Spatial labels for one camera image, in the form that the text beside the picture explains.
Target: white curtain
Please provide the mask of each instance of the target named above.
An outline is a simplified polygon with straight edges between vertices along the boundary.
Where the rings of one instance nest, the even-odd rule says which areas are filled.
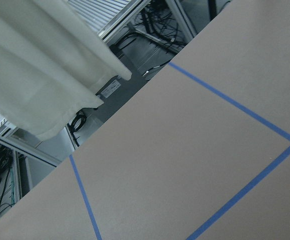
[[[130,71],[62,0],[0,0],[0,113],[41,140]]]

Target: fabric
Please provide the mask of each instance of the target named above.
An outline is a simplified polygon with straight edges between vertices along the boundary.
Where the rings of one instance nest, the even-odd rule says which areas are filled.
[[[0,113],[46,140],[131,72],[62,0],[0,0]]]

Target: white cloth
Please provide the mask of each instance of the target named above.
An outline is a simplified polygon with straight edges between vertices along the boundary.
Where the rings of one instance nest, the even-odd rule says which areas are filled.
[[[131,72],[62,0],[0,0],[0,113],[41,140]]]

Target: white label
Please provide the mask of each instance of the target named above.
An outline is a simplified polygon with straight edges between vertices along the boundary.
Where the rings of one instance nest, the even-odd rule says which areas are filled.
[[[106,87],[101,92],[101,95],[104,96],[105,98],[108,98],[120,86],[121,86],[121,84],[117,80],[114,80],[111,84],[108,85],[108,87]]]

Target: blue tape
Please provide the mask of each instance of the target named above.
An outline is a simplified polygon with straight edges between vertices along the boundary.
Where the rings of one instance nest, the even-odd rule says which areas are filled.
[[[182,74],[188,76],[189,78],[191,78],[192,80],[194,80],[198,84],[200,84],[203,87],[207,88],[208,90],[210,90],[214,94],[218,95],[219,97],[221,97],[225,101],[229,102],[230,104],[234,105],[235,107],[237,107],[238,109],[242,110],[246,114],[250,115],[252,118],[256,119],[257,121],[259,121],[263,125],[267,126],[268,128],[270,128],[271,130],[273,130],[277,134],[281,135],[283,138],[285,138],[285,139],[290,141],[290,134],[285,132],[283,129],[281,129],[281,128],[277,127],[276,125],[272,124],[271,122],[269,122],[268,120],[264,119],[263,117],[261,117],[257,113],[255,113],[252,110],[248,109],[247,107],[245,107],[244,105],[242,105],[239,102],[235,101],[234,99],[230,98],[229,96],[223,94],[221,91],[219,91],[219,90],[215,89],[214,87],[212,87],[211,85],[205,83],[204,81],[202,81],[198,77],[196,77],[193,74],[187,72],[185,69],[177,66],[173,62],[169,62],[168,64],[171,67],[173,67],[174,69],[180,71]]]
[[[253,180],[251,180],[242,190],[233,196],[223,207],[221,207],[213,216],[211,216],[203,225],[194,231],[187,240],[195,240],[210,226],[212,226],[220,217],[231,209],[239,200],[241,200],[250,190],[252,190],[260,181],[270,174],[279,164],[281,164],[290,155],[290,146],[283,151],[274,161],[272,161],[263,171],[261,171]]]
[[[83,183],[82,183],[82,181],[80,179],[80,176],[79,176],[76,164],[75,164],[75,160],[74,160],[72,155],[69,156],[69,159],[70,159],[71,165],[73,166],[73,170],[75,172],[75,176],[76,176],[76,179],[77,179],[81,194],[83,196],[83,199],[84,199],[84,202],[85,202],[88,214],[89,214],[90,221],[91,221],[91,223],[93,225],[97,240],[102,240],[100,232],[99,232],[99,229],[98,229],[98,226],[97,226],[97,223],[96,223],[96,219],[94,217],[93,211],[91,210],[91,206],[90,206],[89,200],[87,198]]]

